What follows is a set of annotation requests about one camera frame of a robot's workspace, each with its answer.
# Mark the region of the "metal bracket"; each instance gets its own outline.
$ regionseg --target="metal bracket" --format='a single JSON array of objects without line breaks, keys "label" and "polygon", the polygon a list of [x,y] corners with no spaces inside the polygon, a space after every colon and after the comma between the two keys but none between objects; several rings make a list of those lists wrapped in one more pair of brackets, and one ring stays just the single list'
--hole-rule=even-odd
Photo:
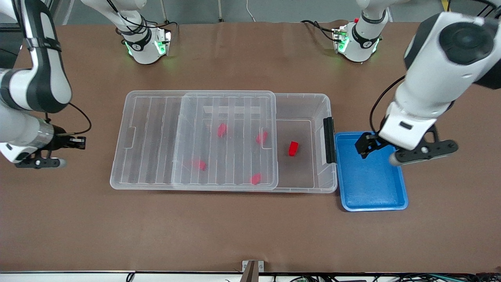
[{"label": "metal bracket", "polygon": [[334,39],[334,53],[339,53],[340,44],[337,40],[341,40],[343,46],[346,44],[346,40],[348,40],[348,36],[346,36],[346,26],[341,26],[337,29],[332,29],[332,39]]},{"label": "metal bracket", "polygon": [[264,260],[243,260],[240,282],[258,282],[259,272],[265,272]]}]

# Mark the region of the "blue tray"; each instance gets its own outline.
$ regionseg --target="blue tray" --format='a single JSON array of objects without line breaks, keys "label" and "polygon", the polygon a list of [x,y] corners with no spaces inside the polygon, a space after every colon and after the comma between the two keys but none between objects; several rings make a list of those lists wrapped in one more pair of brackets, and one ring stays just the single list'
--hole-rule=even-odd
[{"label": "blue tray", "polygon": [[334,137],[341,202],[348,211],[403,210],[408,205],[400,167],[388,162],[395,151],[386,146],[364,160],[355,142],[363,132],[340,132]]}]

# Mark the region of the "black cable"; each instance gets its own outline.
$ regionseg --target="black cable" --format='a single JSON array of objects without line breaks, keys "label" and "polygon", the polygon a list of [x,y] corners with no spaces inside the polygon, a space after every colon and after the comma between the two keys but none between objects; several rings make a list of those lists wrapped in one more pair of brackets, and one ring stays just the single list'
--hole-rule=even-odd
[{"label": "black cable", "polygon": [[480,11],[480,13],[478,13],[478,15],[476,15],[477,17],[480,17],[480,15],[482,15],[483,12],[485,12],[485,10],[487,10],[487,8],[489,8],[490,5],[485,5],[485,7],[483,8],[482,11]]},{"label": "black cable", "polygon": [[332,37],[328,36],[325,33],[325,31],[332,33],[332,30],[324,28],[324,27],[321,27],[317,21],[312,22],[312,21],[309,21],[309,20],[304,20],[304,21],[301,21],[301,23],[303,23],[303,24],[311,24],[314,27],[316,27],[317,29],[319,29],[324,34],[324,36],[327,37],[329,40],[334,41],[334,42],[341,42],[341,40],[339,40],[339,39],[333,39]]},{"label": "black cable", "polygon": [[494,11],[494,8],[490,9],[489,13],[485,14],[485,16],[483,16],[484,18],[486,18],[490,13],[492,13]]},{"label": "black cable", "polygon": [[91,122],[90,118],[84,113],[84,111],[82,111],[79,107],[75,106],[73,103],[70,102],[70,103],[68,103],[68,105],[70,105],[73,108],[75,108],[77,111],[79,111],[85,117],[85,119],[87,119],[87,122],[89,123],[89,127],[86,130],[84,130],[84,131],[62,133],[62,134],[58,134],[58,136],[79,135],[79,134],[84,134],[84,133],[90,131],[92,129],[92,122]]},{"label": "black cable", "polygon": [[4,49],[4,48],[0,48],[0,50],[5,51],[5,52],[7,52],[7,53],[9,53],[9,54],[12,54],[12,55],[14,55],[14,56],[17,56],[17,54],[16,54],[16,53],[11,52],[11,51],[9,51],[9,50],[6,50],[6,49]]},{"label": "black cable", "polygon": [[303,278],[306,278],[306,277],[305,277],[305,276],[296,277],[296,278],[292,279],[292,280],[291,280],[291,281],[289,281],[289,282],[294,282],[294,281],[297,281],[297,280],[299,280],[299,279],[303,279]]},{"label": "black cable", "polygon": [[321,30],[324,30],[324,31],[327,31],[327,32],[332,32],[332,30],[328,29],[328,28],[324,28],[324,27],[321,27],[320,24],[317,22],[317,21],[310,21],[310,20],[304,20],[304,21],[301,21],[301,23],[308,23],[308,24],[311,24],[313,25],[314,27],[318,28],[318,29],[321,29]]},{"label": "black cable", "polygon": [[127,274],[127,278],[125,278],[125,282],[132,282],[132,280],[134,279],[134,276],[136,276],[135,272],[131,272],[131,273]]},{"label": "black cable", "polygon": [[371,109],[371,113],[369,115],[369,123],[371,125],[371,130],[374,132],[374,133],[377,133],[376,132],[376,129],[374,128],[374,124],[372,123],[372,116],[374,115],[374,110],[376,109],[377,107],[377,104],[379,104],[379,101],[381,101],[381,99],[383,98],[383,96],[388,92],[390,91],[391,88],[393,88],[395,85],[397,85],[397,83],[399,83],[400,81],[402,81],[403,79],[405,78],[405,75],[400,77],[399,79],[395,80],[395,82],[393,82],[390,86],[388,86],[388,88],[386,88],[383,93],[381,93],[381,95],[379,95],[379,98],[377,98],[376,102],[374,103],[374,105],[372,106],[372,109]]},{"label": "black cable", "polygon": [[396,275],[396,274],[393,274],[393,273],[379,273],[378,275],[375,275],[374,276],[374,279],[372,280],[372,282],[378,282],[378,279],[381,278],[381,277],[396,277],[396,278],[399,278],[398,281],[400,281],[402,279],[402,277],[400,275]]},{"label": "black cable", "polygon": [[330,280],[333,280],[334,282],[339,282],[339,280],[337,280],[335,277],[331,277],[331,276],[329,276],[329,279],[330,279]]},{"label": "black cable", "polygon": [[45,112],[45,122],[46,123],[51,123],[51,119],[49,118],[49,113]]},{"label": "black cable", "polygon": [[491,6],[494,9],[498,8],[494,3],[490,2],[489,0],[474,0],[474,1],[480,2],[480,3],[484,3],[486,5],[489,5],[489,6]]},{"label": "black cable", "polygon": [[[118,9],[115,7],[115,5],[113,4],[113,2],[111,2],[111,0],[106,0],[106,2],[108,2],[108,4],[110,5],[111,9],[113,9],[113,11],[115,11],[115,13],[117,13],[121,18],[123,18],[124,20],[126,20],[127,22],[133,24],[133,25],[136,25],[138,27],[142,27],[142,28],[151,28],[149,26],[144,26],[144,25],[141,25],[141,24],[137,24],[137,23],[134,23],[134,22],[131,22],[130,20],[128,20],[127,18],[125,18],[124,16],[122,16],[119,12],[118,12]],[[158,24],[157,22],[154,22],[154,21],[149,21],[145,18],[143,18],[145,22],[147,23],[155,23],[155,24]],[[176,26],[179,26],[176,22],[168,22],[164,25],[161,25],[161,26],[155,26],[157,28],[161,28],[161,27],[165,27],[165,26],[168,26],[170,24],[176,24]]]},{"label": "black cable", "polygon": [[[127,18],[125,18],[125,17],[124,17],[124,16],[122,16],[122,15],[120,15],[120,16],[121,16],[124,20],[126,20],[127,22],[129,22],[129,23],[131,23],[131,24],[133,24],[133,25],[136,25],[136,26],[138,26],[138,27],[147,28],[147,29],[150,29],[150,28],[151,28],[151,27],[149,27],[149,26],[144,26],[144,25],[137,24],[137,23],[135,23],[135,22],[131,22],[130,20],[128,20]],[[155,26],[155,27],[156,27],[156,28],[161,28],[161,27],[165,27],[165,26],[168,26],[168,25],[171,25],[171,24],[176,24],[176,26],[178,26],[178,24],[177,24],[176,22],[168,22],[168,23],[166,23],[166,24],[164,24],[164,25],[161,25],[161,26]]]}]

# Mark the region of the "floor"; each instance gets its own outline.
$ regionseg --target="floor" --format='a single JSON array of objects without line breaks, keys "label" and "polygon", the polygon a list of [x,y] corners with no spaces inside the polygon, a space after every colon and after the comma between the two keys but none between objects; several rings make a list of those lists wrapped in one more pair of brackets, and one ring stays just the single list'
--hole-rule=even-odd
[{"label": "floor", "polygon": [[[149,0],[141,14],[148,20],[163,22],[162,0]],[[219,18],[217,0],[163,0],[167,18],[179,24],[211,24]],[[111,24],[103,15],[87,7],[80,0],[51,1],[56,25]],[[474,0],[451,0],[451,10],[476,15],[485,4]],[[312,20],[331,22],[351,20],[360,16],[355,1],[346,0],[248,0],[248,9],[256,21],[299,22]],[[443,11],[441,0],[411,0],[390,8],[394,22],[421,22]],[[244,0],[221,0],[225,22],[251,22]],[[14,21],[0,14],[0,68],[12,68],[22,42],[22,34],[5,32],[2,25]]]}]

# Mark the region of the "brown table surface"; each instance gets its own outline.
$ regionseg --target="brown table surface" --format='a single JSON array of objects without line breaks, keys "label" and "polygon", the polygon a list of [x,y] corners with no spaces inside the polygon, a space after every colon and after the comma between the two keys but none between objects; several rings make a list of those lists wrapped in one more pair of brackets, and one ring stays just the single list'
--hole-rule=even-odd
[{"label": "brown table surface", "polygon": [[[68,160],[65,169],[15,169],[0,158],[0,269],[233,271],[244,259],[263,259],[268,271],[499,271],[501,96],[479,86],[437,123],[443,138],[458,141],[459,151],[403,167],[409,197],[403,211],[346,212],[339,191],[110,187],[130,91],[324,93],[336,131],[368,130],[374,101],[404,74],[402,56],[417,26],[388,24],[378,51],[359,64],[335,55],[332,42],[303,24],[186,25],[172,57],[146,66],[127,55],[114,26],[58,27],[73,102],[94,127],[85,151],[53,153]],[[24,50],[17,66],[29,65]],[[87,126],[70,107],[51,118],[66,130]]]}]

